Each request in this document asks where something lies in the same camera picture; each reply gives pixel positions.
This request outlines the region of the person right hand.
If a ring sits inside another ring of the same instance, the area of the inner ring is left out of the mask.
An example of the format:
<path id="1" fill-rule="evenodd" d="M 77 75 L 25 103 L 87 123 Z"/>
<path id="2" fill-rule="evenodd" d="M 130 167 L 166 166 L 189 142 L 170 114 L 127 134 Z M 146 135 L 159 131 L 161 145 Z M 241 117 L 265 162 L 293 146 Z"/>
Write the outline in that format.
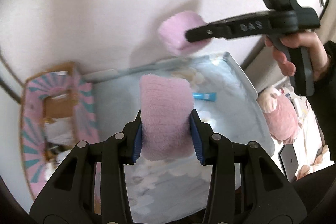
<path id="1" fill-rule="evenodd" d="M 319 81 L 329 70 L 331 58 L 315 32 L 300 32 L 283 36 L 281 43 L 289 48 L 306 47 L 309 52 L 311 65 L 313 68 L 313 80 Z M 279 51 L 271 42 L 268 36 L 265 37 L 265 45 L 272 49 L 273 59 L 277 62 L 281 73 L 284 76 L 294 76 L 296 72 L 295 65 L 289 61 L 286 55 Z"/>

